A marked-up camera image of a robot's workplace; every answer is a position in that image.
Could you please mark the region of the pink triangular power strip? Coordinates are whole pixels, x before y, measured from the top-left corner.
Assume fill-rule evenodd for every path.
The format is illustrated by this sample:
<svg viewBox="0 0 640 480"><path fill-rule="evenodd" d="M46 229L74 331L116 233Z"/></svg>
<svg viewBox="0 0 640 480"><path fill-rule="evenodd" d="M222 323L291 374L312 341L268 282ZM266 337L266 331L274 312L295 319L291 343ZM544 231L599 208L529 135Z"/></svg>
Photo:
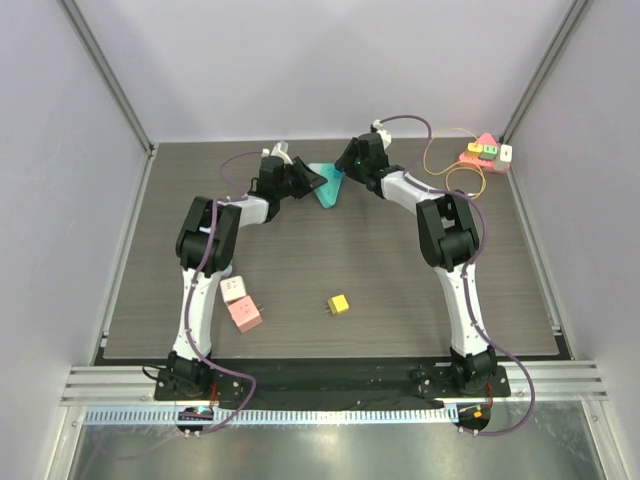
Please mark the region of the pink triangular power strip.
<svg viewBox="0 0 640 480"><path fill-rule="evenodd" d="M492 134L483 133L459 155L460 166L477 167L493 173L507 173L513 160L513 148L499 143Z"/></svg>

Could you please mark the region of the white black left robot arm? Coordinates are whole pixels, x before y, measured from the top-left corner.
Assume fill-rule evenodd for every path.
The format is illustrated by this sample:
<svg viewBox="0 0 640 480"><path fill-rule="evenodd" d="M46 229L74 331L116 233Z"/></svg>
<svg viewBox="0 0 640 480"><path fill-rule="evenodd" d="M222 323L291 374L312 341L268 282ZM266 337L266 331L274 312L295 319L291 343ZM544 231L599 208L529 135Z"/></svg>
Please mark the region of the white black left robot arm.
<svg viewBox="0 0 640 480"><path fill-rule="evenodd" d="M301 199L326 183L300 158L266 152L248 191L235 197L193 199L175 245L183 300L176 340L155 377L157 399L201 399L213 391L219 374L248 386L250 393L255 391L254 377L211 359L211 323L219 283L230 271L241 228L270 222L284 199Z"/></svg>

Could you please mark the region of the white cube socket adapter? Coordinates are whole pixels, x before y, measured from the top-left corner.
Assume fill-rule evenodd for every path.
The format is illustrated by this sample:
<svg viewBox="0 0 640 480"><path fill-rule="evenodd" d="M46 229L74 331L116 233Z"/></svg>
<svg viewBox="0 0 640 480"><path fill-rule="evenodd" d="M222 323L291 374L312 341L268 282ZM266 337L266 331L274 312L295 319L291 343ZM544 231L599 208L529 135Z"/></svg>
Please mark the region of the white cube socket adapter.
<svg viewBox="0 0 640 480"><path fill-rule="evenodd" d="M225 304L232 304L247 295L244 279L240 276L227 277L219 282L220 293Z"/></svg>

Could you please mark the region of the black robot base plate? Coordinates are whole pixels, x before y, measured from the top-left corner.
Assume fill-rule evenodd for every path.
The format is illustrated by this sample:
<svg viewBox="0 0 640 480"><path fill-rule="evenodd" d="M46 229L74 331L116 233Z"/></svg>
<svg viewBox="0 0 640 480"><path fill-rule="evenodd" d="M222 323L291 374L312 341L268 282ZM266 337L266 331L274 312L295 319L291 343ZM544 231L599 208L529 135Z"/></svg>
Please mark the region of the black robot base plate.
<svg viewBox="0 0 640 480"><path fill-rule="evenodd" d="M254 396L267 398L285 392L355 393L365 390L397 390L427 398L511 394L502 366L491 374L466 377L439 357L216 359L216 366L179 360L171 354L158 371L156 400L205 399L212 392L224 401L238 400L241 390L256 381Z"/></svg>

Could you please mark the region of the yellow plug adapter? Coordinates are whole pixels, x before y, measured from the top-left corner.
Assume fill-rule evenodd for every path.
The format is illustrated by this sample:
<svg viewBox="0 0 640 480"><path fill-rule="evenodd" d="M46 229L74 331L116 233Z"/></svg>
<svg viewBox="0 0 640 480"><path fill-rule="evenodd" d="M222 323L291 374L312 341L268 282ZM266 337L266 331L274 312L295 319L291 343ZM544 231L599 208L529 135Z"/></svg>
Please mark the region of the yellow plug adapter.
<svg viewBox="0 0 640 480"><path fill-rule="evenodd" d="M325 310L332 316L338 316L348 312L350 304L344 294L339 294L329 298L326 301Z"/></svg>

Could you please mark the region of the white charger plug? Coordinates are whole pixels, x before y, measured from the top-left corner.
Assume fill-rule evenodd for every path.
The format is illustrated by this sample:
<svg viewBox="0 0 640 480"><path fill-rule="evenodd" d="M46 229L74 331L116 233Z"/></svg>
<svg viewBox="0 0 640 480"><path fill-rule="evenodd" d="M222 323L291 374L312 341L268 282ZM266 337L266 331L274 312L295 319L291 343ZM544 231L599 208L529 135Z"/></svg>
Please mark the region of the white charger plug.
<svg viewBox="0 0 640 480"><path fill-rule="evenodd" d="M499 150L499 161L504 164L510 164L513 157L513 148L508 144L501 144Z"/></svg>

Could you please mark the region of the pink cube socket adapter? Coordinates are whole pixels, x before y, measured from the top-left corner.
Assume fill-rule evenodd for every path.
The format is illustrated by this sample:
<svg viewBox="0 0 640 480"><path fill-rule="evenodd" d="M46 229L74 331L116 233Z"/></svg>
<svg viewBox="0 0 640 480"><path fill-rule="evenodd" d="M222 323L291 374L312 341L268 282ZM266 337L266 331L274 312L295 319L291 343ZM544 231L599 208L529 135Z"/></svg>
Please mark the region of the pink cube socket adapter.
<svg viewBox="0 0 640 480"><path fill-rule="evenodd" d="M241 333L247 333L263 322L259 308L249 295L230 303L227 308L234 324Z"/></svg>

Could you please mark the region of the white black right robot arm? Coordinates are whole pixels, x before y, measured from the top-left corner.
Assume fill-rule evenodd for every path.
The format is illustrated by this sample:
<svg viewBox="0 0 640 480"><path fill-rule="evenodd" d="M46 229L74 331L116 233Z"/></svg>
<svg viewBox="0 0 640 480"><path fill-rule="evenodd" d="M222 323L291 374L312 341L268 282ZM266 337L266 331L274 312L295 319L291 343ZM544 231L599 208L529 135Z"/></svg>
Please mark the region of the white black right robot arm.
<svg viewBox="0 0 640 480"><path fill-rule="evenodd" d="M354 137L335 167L378 197L415 215L421 254L438 277L449 314L449 379L462 395L488 393L497 374L497 360L484 329L475 286L475 259L481 242L470 197L431 187L390 164L390 143L390 135L381 131Z"/></svg>

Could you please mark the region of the teal triangular power strip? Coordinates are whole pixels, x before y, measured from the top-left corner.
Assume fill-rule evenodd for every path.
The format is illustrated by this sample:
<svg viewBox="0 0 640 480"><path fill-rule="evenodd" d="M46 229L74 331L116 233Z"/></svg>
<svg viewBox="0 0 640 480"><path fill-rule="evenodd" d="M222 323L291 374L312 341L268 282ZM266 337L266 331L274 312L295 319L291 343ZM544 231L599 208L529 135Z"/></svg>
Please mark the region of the teal triangular power strip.
<svg viewBox="0 0 640 480"><path fill-rule="evenodd" d="M314 190L319 204L325 209L334 207L338 200L343 173L337 170L333 163L310 163L309 168L326 179L323 185Z"/></svg>

